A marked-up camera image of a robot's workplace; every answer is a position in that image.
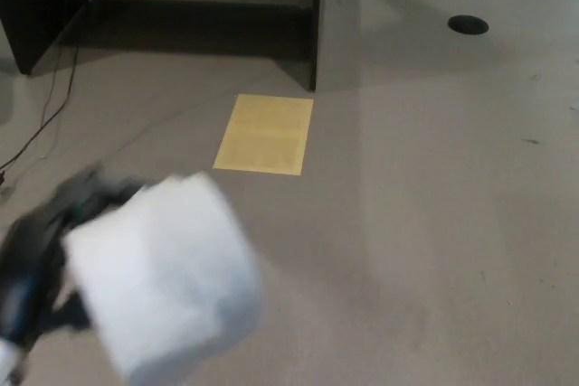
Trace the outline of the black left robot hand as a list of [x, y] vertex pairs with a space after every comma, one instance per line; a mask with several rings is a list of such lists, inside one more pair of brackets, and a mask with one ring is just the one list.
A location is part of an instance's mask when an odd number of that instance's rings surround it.
[[62, 286], [65, 232], [120, 206], [150, 183], [107, 177], [97, 165], [62, 182], [16, 219], [1, 243], [1, 339], [29, 350]]

